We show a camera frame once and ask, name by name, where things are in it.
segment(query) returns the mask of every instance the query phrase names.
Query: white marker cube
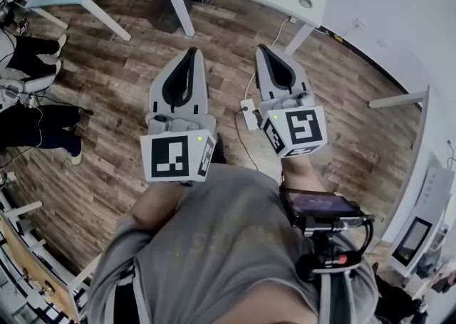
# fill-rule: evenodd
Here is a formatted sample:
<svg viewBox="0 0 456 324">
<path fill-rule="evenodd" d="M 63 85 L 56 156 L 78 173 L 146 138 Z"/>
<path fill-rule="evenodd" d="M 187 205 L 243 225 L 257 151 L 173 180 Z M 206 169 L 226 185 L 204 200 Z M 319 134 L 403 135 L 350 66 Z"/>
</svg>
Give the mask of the white marker cube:
<svg viewBox="0 0 456 324">
<path fill-rule="evenodd" d="M 209 130 L 145 135 L 141 137 L 145 180 L 205 181 L 214 148 Z"/>
<path fill-rule="evenodd" d="M 261 128 L 280 158 L 308 155 L 328 142 L 322 106 L 268 110 Z"/>
</svg>

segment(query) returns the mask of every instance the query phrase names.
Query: forearm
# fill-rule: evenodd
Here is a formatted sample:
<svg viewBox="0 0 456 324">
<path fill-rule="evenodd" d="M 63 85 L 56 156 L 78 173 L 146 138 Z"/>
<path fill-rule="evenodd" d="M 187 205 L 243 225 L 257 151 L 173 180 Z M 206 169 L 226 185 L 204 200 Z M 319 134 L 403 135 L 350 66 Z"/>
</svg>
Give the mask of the forearm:
<svg viewBox="0 0 456 324">
<path fill-rule="evenodd" d="M 172 217 L 185 194 L 181 184 L 151 184 L 132 206 L 129 214 L 146 231 L 158 231 Z"/>
<path fill-rule="evenodd" d="M 287 189 L 300 189 L 324 192 L 318 176 L 307 156 L 282 158 L 284 172 L 284 187 Z"/>
</svg>

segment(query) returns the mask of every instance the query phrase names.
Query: wooden floor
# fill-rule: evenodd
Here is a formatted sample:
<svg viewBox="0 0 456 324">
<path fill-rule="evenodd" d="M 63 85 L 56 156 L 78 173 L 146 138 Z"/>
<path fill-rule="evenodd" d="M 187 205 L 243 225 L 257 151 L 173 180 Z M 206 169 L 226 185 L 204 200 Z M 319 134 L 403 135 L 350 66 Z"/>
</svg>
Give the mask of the wooden floor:
<svg viewBox="0 0 456 324">
<path fill-rule="evenodd" d="M 11 168 L 19 179 L 10 189 L 17 203 L 43 201 L 33 222 L 55 255 L 76 271 L 102 251 L 119 216 L 146 188 L 139 140 L 146 133 L 149 89 L 179 52 L 190 46 L 202 50 L 209 71 L 209 108 L 218 120 L 227 159 L 252 167 L 237 138 L 234 114 L 254 72 L 256 45 L 271 43 L 286 18 L 246 0 L 209 0 L 194 4 L 196 34 L 190 39 L 182 31 L 167 34 L 148 23 L 152 0 L 94 1 L 132 35 L 129 43 L 79 6 L 51 9 L 70 24 L 63 69 L 51 94 L 95 113 L 76 130 L 84 141 L 83 162 L 73 167 L 63 150 L 34 150 Z M 62 34 L 43 18 L 32 17 L 30 23 L 33 35 Z M 298 29 L 298 24 L 285 24 L 278 47 Z M 326 112 L 329 144 L 311 158 L 323 184 L 382 219 L 405 176 L 419 110 L 412 105 L 369 110 L 369 100 L 401 92 L 339 42 L 316 31 L 294 57 Z M 253 85 L 249 94 L 259 102 Z M 238 124 L 260 170 L 278 179 L 279 161 L 265 136 L 248 132 L 241 116 Z"/>
</svg>

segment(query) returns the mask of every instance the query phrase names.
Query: phone screen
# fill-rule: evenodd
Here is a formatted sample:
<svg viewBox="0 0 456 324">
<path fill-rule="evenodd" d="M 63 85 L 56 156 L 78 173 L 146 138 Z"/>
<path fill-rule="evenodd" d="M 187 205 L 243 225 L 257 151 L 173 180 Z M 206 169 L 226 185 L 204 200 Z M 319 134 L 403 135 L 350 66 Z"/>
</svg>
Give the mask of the phone screen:
<svg viewBox="0 0 456 324">
<path fill-rule="evenodd" d="M 290 193 L 293 208 L 305 213 L 308 211 L 326 213 L 353 213 L 356 210 L 343 197 L 335 195 L 307 195 Z"/>
</svg>

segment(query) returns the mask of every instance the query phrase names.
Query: gray t-shirt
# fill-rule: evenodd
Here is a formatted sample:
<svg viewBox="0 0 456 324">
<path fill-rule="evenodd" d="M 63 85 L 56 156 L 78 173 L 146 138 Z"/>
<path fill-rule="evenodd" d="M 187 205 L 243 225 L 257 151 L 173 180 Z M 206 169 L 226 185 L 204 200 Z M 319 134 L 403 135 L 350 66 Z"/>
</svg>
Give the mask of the gray t-shirt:
<svg viewBox="0 0 456 324">
<path fill-rule="evenodd" d="M 342 234 L 336 243 L 343 250 L 356 249 Z M 207 181 L 190 188 L 177 213 L 154 236 L 129 216 L 120 220 L 90 286 L 89 323 L 111 321 L 106 303 L 122 272 L 132 265 L 139 276 L 136 292 L 144 298 L 140 306 L 145 306 L 150 323 L 213 323 L 265 280 L 295 288 L 303 305 L 318 315 L 319 292 L 300 280 L 294 268 L 309 245 L 290 226 L 273 179 L 212 164 Z M 357 322 L 364 324 L 373 316 L 378 294 L 367 262 L 356 272 L 353 300 Z"/>
</svg>

